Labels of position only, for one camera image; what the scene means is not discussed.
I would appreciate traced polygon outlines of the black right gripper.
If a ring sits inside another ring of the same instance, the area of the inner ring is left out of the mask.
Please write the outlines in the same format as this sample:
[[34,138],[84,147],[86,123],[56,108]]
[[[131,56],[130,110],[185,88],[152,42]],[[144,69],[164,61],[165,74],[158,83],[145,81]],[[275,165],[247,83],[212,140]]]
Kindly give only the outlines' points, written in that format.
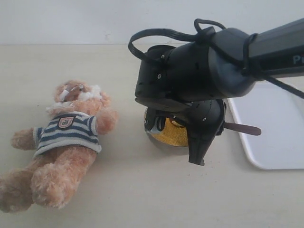
[[172,118],[186,127],[189,163],[204,166],[204,157],[222,130],[225,108],[209,70],[209,49],[196,45],[156,45],[142,60],[136,102],[146,106],[145,129],[164,129]]

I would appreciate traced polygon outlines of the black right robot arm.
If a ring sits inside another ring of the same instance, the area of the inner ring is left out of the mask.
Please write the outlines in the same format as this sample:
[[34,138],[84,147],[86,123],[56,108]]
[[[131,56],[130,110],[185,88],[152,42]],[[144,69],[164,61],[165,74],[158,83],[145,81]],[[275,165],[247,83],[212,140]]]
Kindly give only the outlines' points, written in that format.
[[186,129],[189,162],[204,165],[224,129],[258,136],[257,127],[225,121],[225,99],[248,94],[268,81],[297,97],[282,82],[304,72],[304,21],[247,34],[212,20],[194,20],[196,34],[149,28],[134,34],[129,51],[140,59],[135,100],[146,107],[144,128],[158,134],[171,119]]

